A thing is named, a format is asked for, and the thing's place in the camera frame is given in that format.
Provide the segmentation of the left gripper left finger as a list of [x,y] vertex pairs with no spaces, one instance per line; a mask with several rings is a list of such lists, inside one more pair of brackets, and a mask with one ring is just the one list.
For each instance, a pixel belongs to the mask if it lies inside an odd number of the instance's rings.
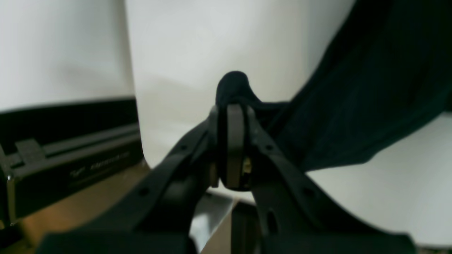
[[37,254],[195,254],[194,210],[218,186],[219,110],[185,134],[152,172],[102,215],[65,233],[47,235]]

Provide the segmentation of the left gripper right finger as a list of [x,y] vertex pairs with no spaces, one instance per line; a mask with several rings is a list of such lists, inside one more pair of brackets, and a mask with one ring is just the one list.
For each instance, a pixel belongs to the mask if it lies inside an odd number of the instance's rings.
[[252,108],[226,108],[226,188],[250,191],[263,234],[260,254],[415,254],[406,234],[357,219],[300,172]]

